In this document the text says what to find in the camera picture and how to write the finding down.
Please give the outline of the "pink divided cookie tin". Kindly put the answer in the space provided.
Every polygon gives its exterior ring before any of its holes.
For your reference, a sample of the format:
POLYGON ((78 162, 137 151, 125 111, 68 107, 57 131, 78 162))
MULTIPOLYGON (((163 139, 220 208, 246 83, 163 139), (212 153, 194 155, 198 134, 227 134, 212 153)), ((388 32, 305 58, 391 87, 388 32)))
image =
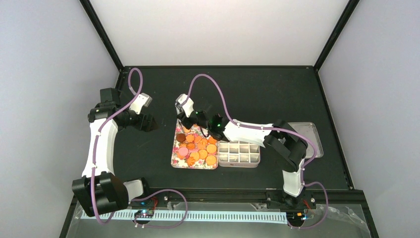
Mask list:
POLYGON ((219 142, 218 164, 222 167, 256 168, 261 161, 260 146, 247 142, 219 142))

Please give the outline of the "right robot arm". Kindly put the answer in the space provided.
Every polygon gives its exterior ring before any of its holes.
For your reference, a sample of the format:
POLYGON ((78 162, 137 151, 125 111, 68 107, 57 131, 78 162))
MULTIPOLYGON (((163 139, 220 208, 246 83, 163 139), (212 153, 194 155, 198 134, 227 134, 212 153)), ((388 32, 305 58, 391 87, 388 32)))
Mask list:
POLYGON ((217 141, 246 142, 271 149, 280 159, 283 175, 282 201, 290 208, 296 207, 302 201, 304 188, 303 170, 308 147, 315 144, 307 137, 295 131, 284 120, 272 124, 253 124, 230 120, 219 114, 208 119, 204 111, 187 113, 177 111, 177 119, 182 126, 191 129, 198 126, 207 131, 206 135, 217 141))

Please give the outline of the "floral cookie tray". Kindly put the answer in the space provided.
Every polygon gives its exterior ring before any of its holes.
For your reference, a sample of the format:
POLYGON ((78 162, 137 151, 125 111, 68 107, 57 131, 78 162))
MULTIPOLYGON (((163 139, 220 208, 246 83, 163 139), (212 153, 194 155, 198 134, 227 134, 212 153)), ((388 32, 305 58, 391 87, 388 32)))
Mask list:
POLYGON ((218 167, 218 146, 219 142, 213 137, 205 136, 207 130, 194 125, 191 129, 186 129, 180 121, 175 127, 174 142, 172 147, 171 165, 179 169, 204 169, 213 170, 218 167), (183 143, 176 141, 175 137, 179 133, 186 135, 183 143), (179 157, 180 147, 189 149, 186 157, 179 157))

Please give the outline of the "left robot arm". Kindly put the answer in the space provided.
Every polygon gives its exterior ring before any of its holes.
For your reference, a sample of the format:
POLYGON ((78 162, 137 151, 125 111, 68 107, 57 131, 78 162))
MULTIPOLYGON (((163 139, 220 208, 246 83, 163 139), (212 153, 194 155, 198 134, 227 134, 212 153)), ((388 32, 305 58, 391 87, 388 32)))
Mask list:
POLYGON ((101 101, 90 110, 90 146, 82 176, 72 182, 72 191, 89 217, 126 209, 132 199, 147 188, 144 178, 120 180, 114 172, 113 154, 117 133, 133 127, 149 132, 157 129, 154 117, 141 112, 149 106, 151 96, 140 93, 128 105, 120 102, 117 89, 100 90, 101 101))

